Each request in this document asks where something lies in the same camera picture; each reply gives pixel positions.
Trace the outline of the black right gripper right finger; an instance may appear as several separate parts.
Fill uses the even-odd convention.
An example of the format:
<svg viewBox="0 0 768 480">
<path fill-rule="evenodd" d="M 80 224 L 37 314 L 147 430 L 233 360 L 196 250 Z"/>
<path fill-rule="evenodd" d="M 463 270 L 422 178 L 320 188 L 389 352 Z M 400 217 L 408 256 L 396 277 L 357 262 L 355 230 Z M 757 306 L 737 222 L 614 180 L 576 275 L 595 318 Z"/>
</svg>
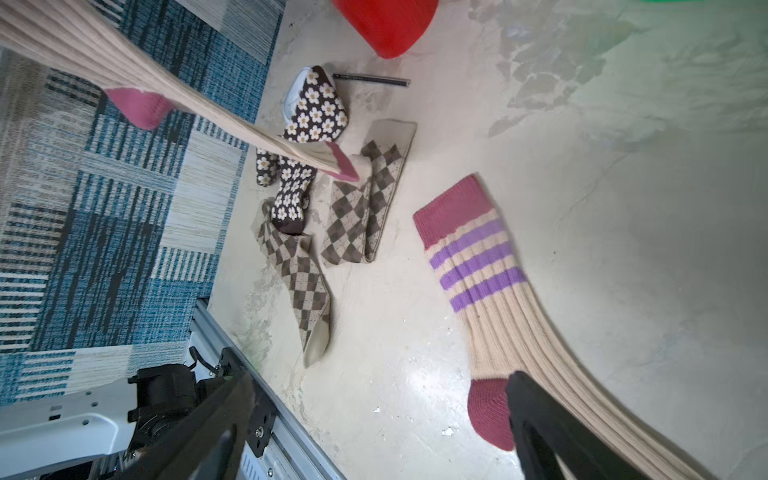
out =
<svg viewBox="0 0 768 480">
<path fill-rule="evenodd" d="M 528 374 L 510 375 L 506 395 L 517 455 L 527 479 L 643 479 Z"/>
</svg>

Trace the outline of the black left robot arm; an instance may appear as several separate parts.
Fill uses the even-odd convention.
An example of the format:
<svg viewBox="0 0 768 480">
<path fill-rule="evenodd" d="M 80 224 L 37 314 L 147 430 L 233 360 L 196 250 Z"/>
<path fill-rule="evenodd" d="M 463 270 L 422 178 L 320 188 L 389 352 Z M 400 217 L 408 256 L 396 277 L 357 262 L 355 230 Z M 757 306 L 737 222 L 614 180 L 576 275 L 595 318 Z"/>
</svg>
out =
<svg viewBox="0 0 768 480">
<path fill-rule="evenodd" d="M 22 479 L 150 446 L 198 405 L 183 364 L 1 408 L 1 477 Z"/>
</svg>

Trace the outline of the beige sock magenta purple stripes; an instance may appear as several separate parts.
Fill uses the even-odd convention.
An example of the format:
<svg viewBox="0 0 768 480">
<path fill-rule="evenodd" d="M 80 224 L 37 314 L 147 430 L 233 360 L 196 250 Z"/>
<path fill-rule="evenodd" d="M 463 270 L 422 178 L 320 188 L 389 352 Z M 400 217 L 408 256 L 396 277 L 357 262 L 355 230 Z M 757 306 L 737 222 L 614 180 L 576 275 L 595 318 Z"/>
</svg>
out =
<svg viewBox="0 0 768 480">
<path fill-rule="evenodd" d="M 256 147 L 340 181 L 359 179 L 337 144 L 289 142 L 243 120 L 154 61 L 87 1 L 3 1 L 1 45 L 103 89 L 132 88 L 158 94 Z"/>
</svg>

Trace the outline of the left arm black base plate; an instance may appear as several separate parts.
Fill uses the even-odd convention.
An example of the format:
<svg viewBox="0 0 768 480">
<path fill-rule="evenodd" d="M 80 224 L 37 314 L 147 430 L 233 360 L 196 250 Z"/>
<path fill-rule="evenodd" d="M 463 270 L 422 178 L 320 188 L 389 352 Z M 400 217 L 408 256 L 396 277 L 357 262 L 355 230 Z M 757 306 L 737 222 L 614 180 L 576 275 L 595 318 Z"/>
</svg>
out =
<svg viewBox="0 0 768 480">
<path fill-rule="evenodd" d="M 253 405 L 248 422 L 246 442 L 254 456 L 261 458 L 271 440 L 278 411 L 270 396 L 255 380 L 252 369 L 246 365 L 241 355 L 233 347 L 225 347 L 222 350 L 216 366 L 208 362 L 195 346 L 190 346 L 188 352 L 192 359 L 192 364 L 189 366 L 190 371 L 194 371 L 197 367 L 203 367 L 208 371 L 207 377 L 203 376 L 196 382 L 195 393 L 199 404 L 202 404 L 231 377 L 239 373 L 250 376 Z"/>
</svg>

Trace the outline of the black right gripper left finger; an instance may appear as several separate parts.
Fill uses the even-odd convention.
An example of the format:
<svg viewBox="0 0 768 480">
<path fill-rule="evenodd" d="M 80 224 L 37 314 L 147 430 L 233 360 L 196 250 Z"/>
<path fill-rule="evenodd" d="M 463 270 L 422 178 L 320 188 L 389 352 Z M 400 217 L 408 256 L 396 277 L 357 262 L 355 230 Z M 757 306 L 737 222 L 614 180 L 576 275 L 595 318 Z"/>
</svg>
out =
<svg viewBox="0 0 768 480">
<path fill-rule="evenodd" d="M 235 479 L 253 405 L 251 378 L 239 373 L 117 479 Z"/>
</svg>

